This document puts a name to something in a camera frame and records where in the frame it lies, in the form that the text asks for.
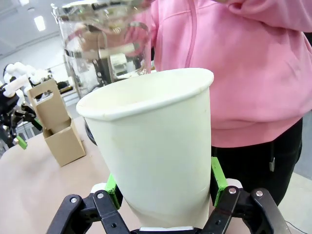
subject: beige tabletop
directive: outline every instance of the beige tabletop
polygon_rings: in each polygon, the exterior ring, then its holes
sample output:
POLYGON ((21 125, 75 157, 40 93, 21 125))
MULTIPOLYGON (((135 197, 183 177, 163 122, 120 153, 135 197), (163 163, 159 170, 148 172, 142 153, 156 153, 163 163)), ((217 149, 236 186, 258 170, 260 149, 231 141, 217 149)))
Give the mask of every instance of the beige tabletop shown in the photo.
MULTIPOLYGON (((85 198, 93 185, 106 182, 109 170, 97 146, 88 139, 83 119, 77 118, 75 123, 87 152, 77 161, 59 167, 42 134, 28 140, 25 151, 15 146, 0 159, 0 233, 44 234, 67 195, 85 198)), ((126 202, 120 213, 130 230, 140 227, 126 202)), ((88 232, 103 233, 99 222, 88 232)), ((234 218, 226 233, 250 232, 240 219, 234 218)))

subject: pink hoodie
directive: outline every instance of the pink hoodie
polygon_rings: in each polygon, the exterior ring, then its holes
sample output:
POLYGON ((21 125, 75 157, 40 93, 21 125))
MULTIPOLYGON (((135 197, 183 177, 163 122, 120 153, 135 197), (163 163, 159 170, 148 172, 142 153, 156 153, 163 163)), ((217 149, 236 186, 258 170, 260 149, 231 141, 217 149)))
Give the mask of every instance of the pink hoodie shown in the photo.
POLYGON ((301 32, 312 32, 312 0, 156 0, 151 11, 156 69, 215 75, 213 146, 272 141, 312 109, 312 48, 301 32))

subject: person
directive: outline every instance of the person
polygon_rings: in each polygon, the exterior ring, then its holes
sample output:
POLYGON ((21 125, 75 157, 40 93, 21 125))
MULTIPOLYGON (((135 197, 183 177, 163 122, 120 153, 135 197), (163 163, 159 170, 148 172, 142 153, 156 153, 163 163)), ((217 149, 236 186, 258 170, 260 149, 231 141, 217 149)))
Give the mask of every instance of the person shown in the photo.
POLYGON ((155 0, 150 10, 158 71, 214 73, 212 156, 225 176, 248 192, 268 189, 278 205, 312 109, 312 48, 303 34, 312 32, 312 1, 155 0))

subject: floor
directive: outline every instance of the floor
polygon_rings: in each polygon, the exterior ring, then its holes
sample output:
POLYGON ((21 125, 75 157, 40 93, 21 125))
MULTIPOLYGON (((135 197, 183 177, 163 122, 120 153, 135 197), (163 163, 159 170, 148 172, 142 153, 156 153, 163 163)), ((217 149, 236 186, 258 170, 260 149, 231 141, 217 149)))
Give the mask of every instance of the floor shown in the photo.
POLYGON ((286 221, 303 232, 312 234, 312 180, 293 173, 279 209, 286 221))
POLYGON ((295 172, 312 180, 312 111, 303 118, 302 152, 295 172))

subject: clear glass jug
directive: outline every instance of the clear glass jug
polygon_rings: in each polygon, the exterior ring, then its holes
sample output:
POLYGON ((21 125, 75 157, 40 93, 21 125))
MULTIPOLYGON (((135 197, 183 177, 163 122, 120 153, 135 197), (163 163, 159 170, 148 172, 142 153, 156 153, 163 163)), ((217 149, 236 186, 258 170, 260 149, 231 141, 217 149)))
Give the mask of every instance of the clear glass jug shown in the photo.
POLYGON ((151 71, 154 0, 84 0, 52 4, 66 61, 80 97, 151 71))

